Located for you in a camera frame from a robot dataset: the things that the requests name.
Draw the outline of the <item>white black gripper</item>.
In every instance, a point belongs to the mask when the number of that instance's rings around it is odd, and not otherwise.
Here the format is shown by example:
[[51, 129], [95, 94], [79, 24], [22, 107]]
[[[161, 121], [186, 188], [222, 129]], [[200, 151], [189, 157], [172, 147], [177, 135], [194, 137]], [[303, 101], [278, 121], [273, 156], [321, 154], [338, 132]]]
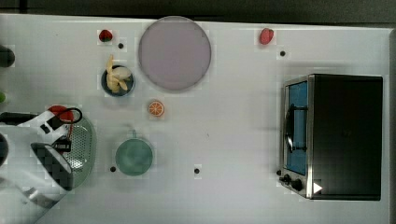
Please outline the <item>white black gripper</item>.
[[47, 144], [54, 144], [60, 139], [65, 139], [69, 133], [71, 123], [60, 119], [51, 111], [46, 110], [40, 115], [19, 124], [19, 127], [32, 129]]

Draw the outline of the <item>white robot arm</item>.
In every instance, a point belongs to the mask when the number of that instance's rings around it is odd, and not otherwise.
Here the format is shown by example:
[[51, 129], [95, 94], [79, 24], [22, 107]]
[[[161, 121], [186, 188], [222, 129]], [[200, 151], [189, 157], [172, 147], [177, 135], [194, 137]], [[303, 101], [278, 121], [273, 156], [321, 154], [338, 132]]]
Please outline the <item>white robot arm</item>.
[[71, 122], [50, 111], [1, 114], [1, 224], [33, 224], [73, 189], [55, 147]]

